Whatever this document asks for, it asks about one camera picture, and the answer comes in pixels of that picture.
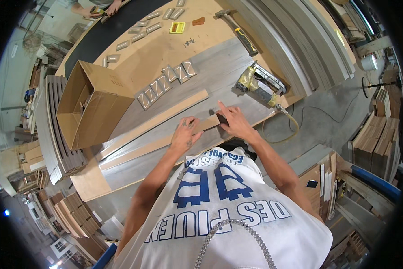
blue metal frame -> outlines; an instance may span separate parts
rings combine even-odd
[[[109,248],[101,255],[101,257],[98,259],[97,263],[94,264],[92,269],[103,269],[104,266],[110,261],[110,259],[115,255],[116,249],[118,248],[115,243],[109,246]]]
[[[390,198],[392,202],[397,202],[401,193],[401,191],[397,187],[391,185],[390,183],[388,183],[388,181],[385,181],[377,175],[367,172],[366,170],[358,166],[352,165],[351,169],[352,173],[355,176],[358,176],[366,183],[374,186],[377,191],[379,191],[384,196]]]

white bucket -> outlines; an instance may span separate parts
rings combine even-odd
[[[375,56],[371,54],[361,60],[361,67],[364,71],[378,70],[378,63],[376,62]]]

silver chain necklace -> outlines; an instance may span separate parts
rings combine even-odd
[[[261,239],[261,237],[257,234],[257,232],[254,229],[249,227],[249,225],[247,225],[247,223],[245,223],[242,220],[237,220],[237,219],[226,219],[226,220],[223,220],[220,223],[216,224],[214,227],[212,227],[212,230],[210,230],[210,233],[208,233],[206,238],[204,239],[203,246],[201,247],[201,250],[200,250],[200,252],[198,254],[197,260],[195,261],[194,269],[199,269],[200,268],[201,261],[203,260],[204,254],[206,253],[207,246],[209,245],[210,240],[212,240],[212,238],[216,234],[216,232],[219,229],[221,229],[223,226],[225,226],[225,225],[227,225],[229,223],[238,224],[238,225],[242,226],[243,228],[245,228],[245,230],[247,230],[250,234],[252,234],[252,236],[257,241],[259,247],[263,251],[264,258],[267,261],[267,264],[269,265],[269,268],[270,269],[276,269],[276,266],[274,265],[272,256],[270,255],[270,252],[267,249],[267,247],[265,246],[264,241]]]

open cardboard box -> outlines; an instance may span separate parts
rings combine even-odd
[[[87,97],[91,98],[84,111]],[[134,101],[115,71],[78,61],[65,85],[56,118],[71,150],[106,142]]]

tattooed hand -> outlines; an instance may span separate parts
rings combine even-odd
[[[194,116],[182,118],[173,134],[170,150],[182,156],[201,137],[203,132],[192,135],[194,128],[200,122]]]

